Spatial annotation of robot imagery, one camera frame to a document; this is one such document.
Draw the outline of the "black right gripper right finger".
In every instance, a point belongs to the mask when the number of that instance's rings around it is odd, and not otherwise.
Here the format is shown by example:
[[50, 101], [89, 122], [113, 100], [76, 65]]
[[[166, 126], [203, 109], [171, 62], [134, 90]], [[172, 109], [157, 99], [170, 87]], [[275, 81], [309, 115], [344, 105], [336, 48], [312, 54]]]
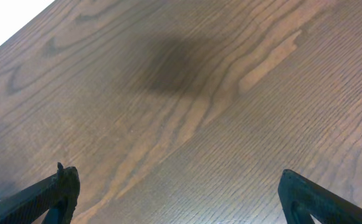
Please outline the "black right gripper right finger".
[[362, 208], [285, 169], [278, 195], [287, 223], [362, 223]]

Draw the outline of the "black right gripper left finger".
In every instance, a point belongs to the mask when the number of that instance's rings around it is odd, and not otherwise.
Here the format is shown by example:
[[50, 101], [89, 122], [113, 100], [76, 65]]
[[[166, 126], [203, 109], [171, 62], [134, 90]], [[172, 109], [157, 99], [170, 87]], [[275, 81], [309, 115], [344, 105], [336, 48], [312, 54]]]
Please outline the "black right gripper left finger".
[[46, 214], [43, 223], [69, 224], [79, 193], [77, 169], [58, 163], [55, 174], [0, 201], [0, 223], [33, 223]]

